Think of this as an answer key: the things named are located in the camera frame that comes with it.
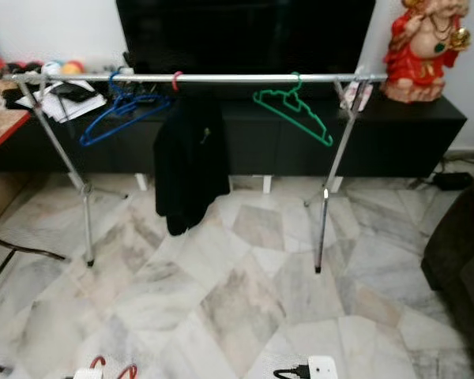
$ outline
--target clothes rack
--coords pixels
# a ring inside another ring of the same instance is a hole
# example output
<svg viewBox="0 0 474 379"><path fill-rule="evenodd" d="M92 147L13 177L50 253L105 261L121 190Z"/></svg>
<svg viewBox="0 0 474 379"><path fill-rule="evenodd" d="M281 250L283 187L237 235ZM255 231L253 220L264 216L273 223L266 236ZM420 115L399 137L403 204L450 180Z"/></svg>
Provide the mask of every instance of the clothes rack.
<svg viewBox="0 0 474 379"><path fill-rule="evenodd" d="M302 80L304 83L333 83L337 95L340 101L345 105L344 111L347 114L348 120L344 128L343 136L340 140L337 148L336 156L333 160L328 177L323 185L322 193L322 229L320 243L315 259L315 271L320 273L322 269L322 254L323 254L323 243L325 238L325 226L326 226L326 215L328 212L330 189L337 174L337 170L340 165L340 161L344 155L346 146L351 136L353 126L358 117L359 105L362 102L363 90L368 83L382 82L385 81L387 76L385 74L302 74L300 76L295 74L274 74L274 75L238 75L238 74L119 74L113 77L113 81L124 81L124 82L152 82L152 83L172 83L176 80L178 83L199 83L199 84L295 84L298 80ZM53 133L46 116L42 112L42 107L39 102L34 98L26 84L40 84L41 87L45 87L47 82L51 81L108 81L109 75L107 74L80 74L80 75L47 75L47 74L13 74L5 75L4 79L16 82L21 91L27 96L32 104L35 104L33 110L36 117L39 119L40 124L44 128L47 136L51 140L51 143L56 148L58 154L63 159L63 162L69 169L70 177L78 193L81 196L83 210L85 214L85 241L86 241L86 253L85 259L89 267L92 267L95 261L95 255L92 248L92 225L90 219L90 206L89 197L92 193L91 183L85 181L73 165L72 161L66 154L65 149L62 147L55 134ZM359 87L356 93L355 101L352 107L344 99L344 90L341 83L355 81L359 83Z"/></svg>

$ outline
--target papers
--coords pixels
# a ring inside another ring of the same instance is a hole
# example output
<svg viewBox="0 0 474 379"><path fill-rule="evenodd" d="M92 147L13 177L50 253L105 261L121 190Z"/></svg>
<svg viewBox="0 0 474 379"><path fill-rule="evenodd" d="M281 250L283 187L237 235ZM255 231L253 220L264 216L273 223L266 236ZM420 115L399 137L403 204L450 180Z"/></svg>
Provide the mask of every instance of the papers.
<svg viewBox="0 0 474 379"><path fill-rule="evenodd" d="M86 81L69 81L69 83L80 85L81 87L86 88L89 91L94 91L93 87L89 85ZM62 106L60 104L60 99L56 95L50 93L53 88L61 84L62 82L59 81L57 83L54 83L51 87L47 87L44 92L44 99L42 102L42 110L44 111L44 113L47 114L49 117L53 118L56 122L62 124L67 121L65 112L69 116L68 119L73 120L79 116L82 116L85 113L93 111L98 107L102 107L107 103L105 98L102 95L98 94L97 96L92 97L91 99L88 99L81 103L75 103L74 101L61 99L63 104ZM33 95L36 99L39 99L40 91L35 92ZM28 108L32 108L32 104L26 96L19 99L16 103Z"/></svg>

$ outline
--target marble floor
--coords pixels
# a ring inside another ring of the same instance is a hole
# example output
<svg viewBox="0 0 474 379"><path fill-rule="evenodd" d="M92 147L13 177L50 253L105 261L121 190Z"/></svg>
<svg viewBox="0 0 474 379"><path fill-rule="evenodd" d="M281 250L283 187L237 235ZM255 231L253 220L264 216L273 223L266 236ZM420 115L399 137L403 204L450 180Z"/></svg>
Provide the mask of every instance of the marble floor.
<svg viewBox="0 0 474 379"><path fill-rule="evenodd" d="M107 359L155 379L263 379L331 355L340 379L474 378L470 354L419 268L457 193L405 179L348 179L329 206L314 274L319 178L236 179L203 223L168 235L155 194L98 175L96 264L82 259L79 200L66 178L30 186L0 235L72 258L17 255L0 282L0 363L14 379L60 379Z"/></svg>

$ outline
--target blue hanger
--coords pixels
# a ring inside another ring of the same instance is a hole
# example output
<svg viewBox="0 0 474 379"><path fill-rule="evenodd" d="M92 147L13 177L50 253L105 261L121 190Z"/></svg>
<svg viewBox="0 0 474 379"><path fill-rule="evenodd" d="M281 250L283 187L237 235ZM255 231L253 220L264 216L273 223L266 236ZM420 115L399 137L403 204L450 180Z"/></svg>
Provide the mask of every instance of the blue hanger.
<svg viewBox="0 0 474 379"><path fill-rule="evenodd" d="M268 109L269 111L274 112L275 114L278 114L282 118L287 119L289 122L291 122L293 125L297 126L304 132L308 133L311 135L313 138L316 140L320 141L324 146L329 148L330 146L333 145L333 139L332 136L326 135L327 134L327 129L323 121L310 109L310 107L305 104L300 98L299 98L299 93L298 91L302 88L302 79L300 78L299 73L292 73L292 75L296 75L299 78L299 83L292 88L290 91L281 91L281 90L273 90L273 89L262 89L259 92L255 92L253 94L253 101L256 104L261 105L262 107ZM322 129L322 135L320 136L319 134L313 132L309 128L307 128L305 125L301 124L297 120L295 120L293 117L288 116L285 114L283 111L273 107L272 105L268 104L267 102L264 101L264 96L270 96L270 97L279 97L282 100L282 104L286 107L289 108L291 111L294 111L297 114L300 114L301 112L305 111L311 117L313 120L316 121L316 123L320 126ZM295 101L294 104L290 104L288 102L289 99L293 99Z"/></svg>
<svg viewBox="0 0 474 379"><path fill-rule="evenodd" d="M125 129L128 126L131 126L134 123L139 122L143 120L144 118L147 118L150 115L155 114L166 107L170 107L170 105L172 104L171 99L166 96L162 96L162 95L135 96L133 93L124 92L120 87L114 84L113 79L118 74L119 72L115 72L109 77L109 87L113 88L118 93L118 97L114 101L114 105L112 106L112 108L106 110L99 117L97 117L96 120L92 122L92 124L88 126L88 128L81 135L81 138L79 139L79 143L85 147L91 146L92 144L95 144L96 142L100 142L101 140L104 140L105 138L110 137L112 134L115 134L119 132L120 130ZM97 126L109 114L114 113L118 116L129 114L137 109L138 103L140 101L146 101L146 100L160 100L161 102L158 107L143 114L142 116L139 116L131 121L125 122L124 124L112 130L109 130L103 134L100 134L98 137L91 137L90 134L95 128L95 126Z"/></svg>

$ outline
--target black clothing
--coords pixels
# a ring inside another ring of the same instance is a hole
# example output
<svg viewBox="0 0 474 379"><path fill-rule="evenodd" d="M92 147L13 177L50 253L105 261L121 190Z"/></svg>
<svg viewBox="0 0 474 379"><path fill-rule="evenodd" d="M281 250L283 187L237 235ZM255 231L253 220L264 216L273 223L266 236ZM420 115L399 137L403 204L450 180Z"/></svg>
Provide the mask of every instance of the black clothing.
<svg viewBox="0 0 474 379"><path fill-rule="evenodd" d="M207 96L177 101L154 144L156 212L180 235L230 193L228 154L220 105Z"/></svg>

